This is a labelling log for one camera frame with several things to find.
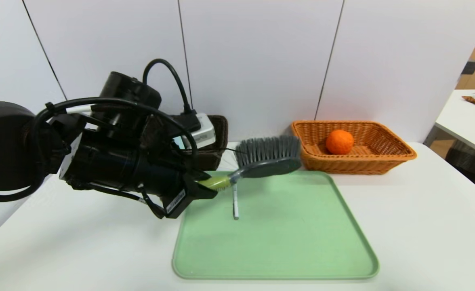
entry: gray bristles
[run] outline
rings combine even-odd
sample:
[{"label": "gray bristles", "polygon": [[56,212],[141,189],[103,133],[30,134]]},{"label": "gray bristles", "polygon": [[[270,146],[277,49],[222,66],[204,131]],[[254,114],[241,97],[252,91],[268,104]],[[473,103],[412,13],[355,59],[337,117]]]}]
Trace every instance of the gray bristles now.
[{"label": "gray bristles", "polygon": [[237,165],[241,168],[260,160],[276,160],[283,157],[299,158],[301,142],[296,136],[251,138],[236,147]]}]

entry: white table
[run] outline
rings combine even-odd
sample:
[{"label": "white table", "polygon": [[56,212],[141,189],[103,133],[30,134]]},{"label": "white table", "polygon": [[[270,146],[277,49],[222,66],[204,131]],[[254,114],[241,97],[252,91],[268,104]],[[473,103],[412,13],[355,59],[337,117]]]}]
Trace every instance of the white table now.
[{"label": "white table", "polygon": [[385,175],[333,175],[380,261],[370,280],[183,280],[171,268],[180,219],[53,178],[0,228],[0,290],[475,290],[475,185],[410,145],[419,157]]},{"label": "white table", "polygon": [[475,105],[462,98],[473,92],[475,90],[454,90],[435,126],[475,149]]}]

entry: marker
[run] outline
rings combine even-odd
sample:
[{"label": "marker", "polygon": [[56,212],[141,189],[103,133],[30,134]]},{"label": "marker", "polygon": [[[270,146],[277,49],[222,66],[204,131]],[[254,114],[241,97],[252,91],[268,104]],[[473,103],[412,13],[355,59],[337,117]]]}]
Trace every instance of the marker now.
[{"label": "marker", "polygon": [[232,186],[232,209],[234,210],[234,220],[239,219],[239,209],[238,209],[238,186],[234,184]]}]

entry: orange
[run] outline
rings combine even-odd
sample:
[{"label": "orange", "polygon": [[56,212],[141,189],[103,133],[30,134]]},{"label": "orange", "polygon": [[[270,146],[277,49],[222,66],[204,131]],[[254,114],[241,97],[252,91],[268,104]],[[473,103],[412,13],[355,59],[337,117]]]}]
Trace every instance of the orange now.
[{"label": "orange", "polygon": [[354,138],[352,134],[341,129],[331,131],[326,140],[328,151],[335,155],[346,155],[352,150]]}]

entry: orange wicker basket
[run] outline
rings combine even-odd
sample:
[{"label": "orange wicker basket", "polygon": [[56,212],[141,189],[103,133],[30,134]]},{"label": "orange wicker basket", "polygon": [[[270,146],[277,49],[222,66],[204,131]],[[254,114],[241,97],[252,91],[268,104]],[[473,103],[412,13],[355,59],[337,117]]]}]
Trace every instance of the orange wicker basket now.
[{"label": "orange wicker basket", "polygon": [[[295,121],[293,134],[302,142],[302,162],[308,170],[339,174],[384,174],[417,157],[415,151],[384,125],[372,121]],[[343,129],[354,137],[347,155],[326,150],[331,131]]]}]

